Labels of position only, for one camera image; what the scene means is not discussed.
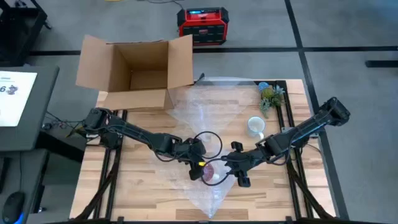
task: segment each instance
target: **green plant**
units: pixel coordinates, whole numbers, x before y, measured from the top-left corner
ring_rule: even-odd
[[[268,118],[267,112],[271,107],[278,107],[284,103],[283,95],[285,91],[279,85],[269,86],[261,92],[260,111],[264,117]]]

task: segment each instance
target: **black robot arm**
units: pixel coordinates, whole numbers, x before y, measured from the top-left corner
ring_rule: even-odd
[[[226,166],[231,168],[230,173],[238,178],[241,187],[250,187],[247,171],[259,164],[274,162],[281,157],[290,156],[291,147],[303,147],[311,134],[319,131],[326,125],[341,126],[349,120],[349,111],[337,100],[330,98],[324,103],[317,114],[302,122],[285,133],[270,135],[256,143],[256,148],[243,152],[242,144],[232,142],[234,152],[222,157]]]
[[[203,166],[199,163],[204,162],[202,155],[206,154],[206,149],[197,138],[188,138],[183,142],[181,138],[171,134],[152,133],[123,121],[104,108],[92,109],[84,120],[83,127],[87,134],[101,136],[101,142],[106,147],[115,147],[118,144],[117,140],[120,139],[118,135],[127,136],[146,144],[161,161],[178,160],[190,164],[189,174],[192,180],[200,178],[203,174]],[[163,160],[159,155],[170,159]]]

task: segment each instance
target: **open cardboard box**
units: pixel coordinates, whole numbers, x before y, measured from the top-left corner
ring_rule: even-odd
[[[106,91],[111,110],[173,108],[172,90],[193,84],[192,36],[107,43],[86,35],[76,84]]]

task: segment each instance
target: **plastic sheet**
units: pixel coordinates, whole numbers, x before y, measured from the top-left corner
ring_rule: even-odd
[[[247,100],[251,98],[245,96],[245,91],[236,91],[239,85],[256,88],[254,82],[247,79],[204,78],[183,92],[179,92],[175,108],[168,111],[169,115],[178,120],[178,125],[171,134],[186,139],[193,138],[202,131],[213,131],[222,139],[225,127],[246,108]],[[216,136],[201,134],[199,138],[206,147],[206,157],[214,156],[219,151],[220,141]],[[229,152],[231,152],[230,142],[223,142],[223,150],[218,157]],[[220,185],[209,187],[200,179],[190,180],[189,166],[182,166],[178,162],[160,162],[155,157],[154,160],[157,173],[162,178],[171,181],[175,189],[183,189],[185,197],[189,198],[192,204],[209,218],[216,213],[236,180],[233,175],[230,175]],[[225,176],[230,168],[224,164],[225,162],[222,161],[211,163],[215,174],[208,182],[213,184]]]

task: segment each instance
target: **white mug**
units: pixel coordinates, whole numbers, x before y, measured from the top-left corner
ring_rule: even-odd
[[[248,120],[248,135],[250,137],[259,136],[260,139],[264,138],[262,131],[266,128],[266,122],[260,117],[253,116]]]

